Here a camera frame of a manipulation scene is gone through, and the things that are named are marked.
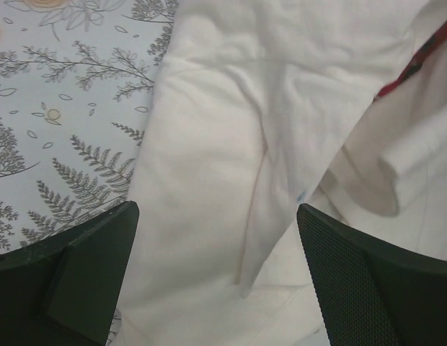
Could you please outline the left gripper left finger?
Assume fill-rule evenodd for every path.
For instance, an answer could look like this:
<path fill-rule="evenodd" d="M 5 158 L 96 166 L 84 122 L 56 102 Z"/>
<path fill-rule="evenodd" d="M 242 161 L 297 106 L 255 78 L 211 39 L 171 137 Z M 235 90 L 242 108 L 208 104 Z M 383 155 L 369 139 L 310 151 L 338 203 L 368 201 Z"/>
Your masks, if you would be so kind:
<path fill-rule="evenodd" d="M 0 345 L 105 345 L 138 218 L 124 202 L 0 255 Z"/>

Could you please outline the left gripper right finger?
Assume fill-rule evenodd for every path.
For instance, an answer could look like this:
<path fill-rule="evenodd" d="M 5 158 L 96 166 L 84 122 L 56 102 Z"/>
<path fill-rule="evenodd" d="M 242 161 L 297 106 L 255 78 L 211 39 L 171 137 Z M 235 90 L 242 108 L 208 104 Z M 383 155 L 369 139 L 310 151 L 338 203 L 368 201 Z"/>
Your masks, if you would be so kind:
<path fill-rule="evenodd" d="M 304 203 L 298 230 L 331 345 L 447 345 L 447 261 Z"/>

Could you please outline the white Coca-Cola t-shirt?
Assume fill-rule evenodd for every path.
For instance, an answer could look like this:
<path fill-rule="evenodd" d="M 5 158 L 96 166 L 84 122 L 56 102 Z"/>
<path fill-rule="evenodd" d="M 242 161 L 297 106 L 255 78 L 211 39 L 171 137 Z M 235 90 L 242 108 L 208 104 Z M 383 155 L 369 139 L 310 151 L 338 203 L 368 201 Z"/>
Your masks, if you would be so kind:
<path fill-rule="evenodd" d="M 129 197 L 116 345 L 302 345 L 309 203 L 447 259 L 447 1 L 182 1 Z"/>

